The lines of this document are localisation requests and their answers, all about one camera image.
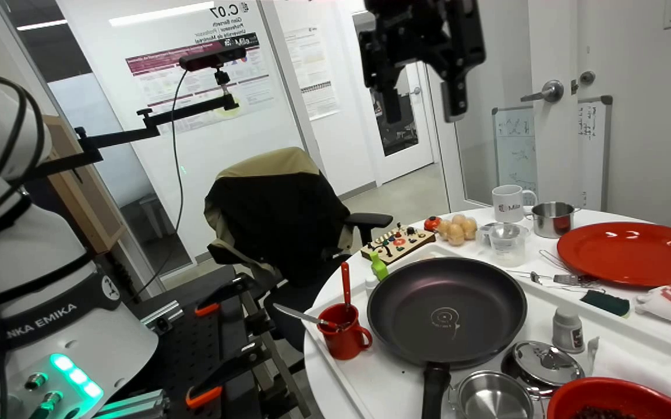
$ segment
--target ceiling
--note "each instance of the ceiling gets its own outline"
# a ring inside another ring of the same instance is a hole
[[[63,19],[56,0],[0,0],[13,27]],[[19,32],[46,82],[90,71],[68,25]]]

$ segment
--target stainless steel pot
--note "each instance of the stainless steel pot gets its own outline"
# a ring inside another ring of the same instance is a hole
[[[565,202],[537,202],[530,206],[534,233],[540,238],[560,238],[570,230],[573,204]]]
[[[511,375],[473,372],[459,383],[459,419],[530,419],[534,412],[526,388]]]

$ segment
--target office chair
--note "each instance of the office chair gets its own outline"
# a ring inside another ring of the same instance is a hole
[[[247,266],[271,290],[262,298],[276,337],[303,348],[303,326],[271,306],[307,309],[323,281],[349,256],[352,230],[371,242],[389,214],[349,214],[303,149],[289,146],[224,170],[205,198],[205,219],[216,233],[216,262]]]

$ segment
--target red cup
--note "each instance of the red cup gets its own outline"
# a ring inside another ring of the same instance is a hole
[[[318,332],[325,337],[332,359],[346,360],[372,344],[372,332],[361,329],[358,309],[353,304],[330,304],[318,319]]]

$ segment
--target red handle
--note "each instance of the red handle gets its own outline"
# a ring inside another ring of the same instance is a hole
[[[187,406],[189,410],[203,410],[207,404],[219,404],[224,396],[221,386],[211,386],[209,391],[197,393],[195,397],[191,397],[191,393],[187,393]]]
[[[340,262],[340,280],[343,280],[343,301],[346,306],[352,306],[352,270],[349,262]]]
[[[219,303],[209,303],[209,304],[203,304],[203,306],[195,306],[193,313],[197,319],[205,319],[205,317],[214,317],[221,312],[221,304]]]

